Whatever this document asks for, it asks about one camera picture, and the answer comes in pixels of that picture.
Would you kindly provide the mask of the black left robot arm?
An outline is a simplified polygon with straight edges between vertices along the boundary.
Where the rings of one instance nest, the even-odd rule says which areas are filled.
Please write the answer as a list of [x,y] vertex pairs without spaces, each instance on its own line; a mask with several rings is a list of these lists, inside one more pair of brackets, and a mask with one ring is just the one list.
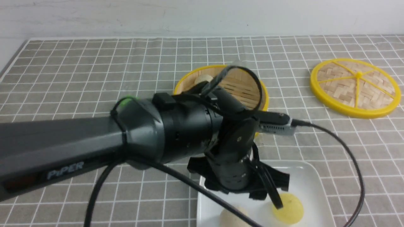
[[267,195],[281,207],[277,189],[290,175],[262,164],[256,132],[289,123],[278,113],[248,111],[222,88],[200,98],[195,91],[126,98],[110,116],[1,124],[1,201],[120,160],[135,169],[145,160],[168,164],[189,157],[191,173],[212,191]]

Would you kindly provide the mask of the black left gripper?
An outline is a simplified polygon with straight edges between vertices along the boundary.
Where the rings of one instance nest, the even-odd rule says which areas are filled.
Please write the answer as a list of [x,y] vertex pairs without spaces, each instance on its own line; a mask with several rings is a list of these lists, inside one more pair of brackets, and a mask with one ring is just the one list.
[[290,174],[276,170],[259,159],[254,136],[258,121],[248,118],[226,122],[218,141],[203,157],[190,158],[187,169],[205,178],[205,186],[225,194],[248,193],[253,200],[271,198],[276,209],[283,208],[278,189],[289,190]]

